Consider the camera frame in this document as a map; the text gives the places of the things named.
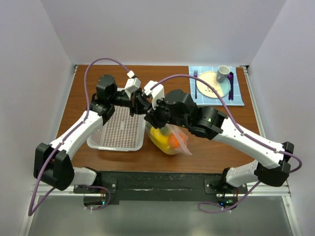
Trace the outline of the clear zip top bag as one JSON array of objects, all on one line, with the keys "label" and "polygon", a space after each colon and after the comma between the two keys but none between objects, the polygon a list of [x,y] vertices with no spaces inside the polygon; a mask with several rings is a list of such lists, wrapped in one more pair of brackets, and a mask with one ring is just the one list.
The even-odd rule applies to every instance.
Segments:
[{"label": "clear zip top bag", "polygon": [[165,154],[192,155],[187,147],[188,136],[177,126],[166,124],[163,128],[154,128],[147,121],[145,130],[150,140]]}]

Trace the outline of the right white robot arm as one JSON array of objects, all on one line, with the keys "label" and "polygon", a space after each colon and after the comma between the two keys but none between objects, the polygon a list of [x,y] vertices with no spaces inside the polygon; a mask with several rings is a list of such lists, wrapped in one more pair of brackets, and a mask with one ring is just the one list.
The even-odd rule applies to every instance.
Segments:
[{"label": "right white robot arm", "polygon": [[191,95],[180,89],[168,94],[149,89],[144,93],[152,98],[145,120],[154,128],[166,124],[181,126],[197,137],[228,144],[254,158],[249,164],[224,169],[221,179],[213,185],[219,191],[231,193],[255,181],[280,187],[289,177],[291,165],[283,153],[285,144],[269,141],[247,129],[240,131],[225,113],[211,106],[198,107]]}]

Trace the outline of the white perforated plastic basket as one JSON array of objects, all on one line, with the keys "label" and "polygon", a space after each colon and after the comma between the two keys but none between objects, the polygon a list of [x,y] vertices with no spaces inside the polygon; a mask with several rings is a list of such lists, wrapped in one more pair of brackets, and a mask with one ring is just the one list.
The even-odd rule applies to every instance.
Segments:
[{"label": "white perforated plastic basket", "polygon": [[[116,92],[109,100],[114,105]],[[98,150],[137,151],[143,145],[144,133],[144,115],[131,117],[129,108],[115,105],[111,118],[87,139],[87,145]]]}]

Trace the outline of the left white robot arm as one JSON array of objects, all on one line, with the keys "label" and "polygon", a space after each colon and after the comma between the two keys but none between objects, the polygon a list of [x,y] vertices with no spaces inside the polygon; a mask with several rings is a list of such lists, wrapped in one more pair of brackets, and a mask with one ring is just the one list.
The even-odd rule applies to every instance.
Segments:
[{"label": "left white robot arm", "polygon": [[101,76],[82,116],[60,137],[36,147],[33,176],[37,181],[60,191],[70,185],[84,185],[91,193],[98,192],[102,181],[96,177],[96,171],[75,168],[71,160],[79,147],[109,121],[117,106],[129,108],[131,116],[145,113],[150,103],[145,99],[140,84],[140,80],[133,76],[119,91],[112,75]]}]

